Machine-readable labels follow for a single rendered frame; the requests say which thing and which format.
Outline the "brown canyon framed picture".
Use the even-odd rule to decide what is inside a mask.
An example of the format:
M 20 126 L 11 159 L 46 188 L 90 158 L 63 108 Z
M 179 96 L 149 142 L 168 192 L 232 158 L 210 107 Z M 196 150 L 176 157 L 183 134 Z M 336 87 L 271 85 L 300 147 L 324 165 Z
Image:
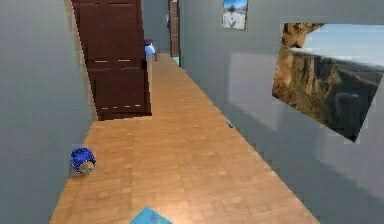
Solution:
M 283 25 L 272 96 L 354 142 L 384 78 L 384 25 Z

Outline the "pale blue far object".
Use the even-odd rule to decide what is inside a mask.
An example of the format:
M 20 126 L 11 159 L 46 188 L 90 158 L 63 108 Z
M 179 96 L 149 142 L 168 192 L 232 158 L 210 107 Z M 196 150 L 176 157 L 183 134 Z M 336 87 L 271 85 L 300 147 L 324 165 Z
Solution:
M 153 45 L 153 41 L 151 39 L 145 39 L 144 44 L 145 44 L 146 58 L 157 61 L 158 57 L 157 57 L 155 46 Z

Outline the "brown far room door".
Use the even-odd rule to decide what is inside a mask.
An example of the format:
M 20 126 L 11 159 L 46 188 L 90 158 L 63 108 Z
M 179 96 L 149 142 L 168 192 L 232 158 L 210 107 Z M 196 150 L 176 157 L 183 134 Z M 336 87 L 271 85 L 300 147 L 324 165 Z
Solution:
M 179 49 L 179 8 L 178 0 L 169 0 L 170 47 L 173 57 L 180 56 Z

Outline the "dark brown room door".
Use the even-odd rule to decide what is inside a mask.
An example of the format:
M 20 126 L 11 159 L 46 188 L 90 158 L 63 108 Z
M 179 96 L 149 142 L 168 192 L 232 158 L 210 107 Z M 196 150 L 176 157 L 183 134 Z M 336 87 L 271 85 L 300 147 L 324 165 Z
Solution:
M 71 0 L 100 120 L 151 113 L 141 0 Z

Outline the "light blue flat cloth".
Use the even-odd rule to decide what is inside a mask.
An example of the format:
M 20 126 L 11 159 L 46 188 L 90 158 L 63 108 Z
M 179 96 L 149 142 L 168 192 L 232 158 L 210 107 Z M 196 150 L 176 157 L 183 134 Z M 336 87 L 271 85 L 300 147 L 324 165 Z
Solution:
M 129 224 L 173 224 L 149 207 L 143 208 Z

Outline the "blue sky framed picture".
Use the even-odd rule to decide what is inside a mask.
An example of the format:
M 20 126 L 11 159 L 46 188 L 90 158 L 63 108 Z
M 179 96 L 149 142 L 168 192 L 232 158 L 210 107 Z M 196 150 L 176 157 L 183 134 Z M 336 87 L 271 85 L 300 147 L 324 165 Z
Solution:
M 244 31 L 248 11 L 248 0 L 223 0 L 222 27 Z

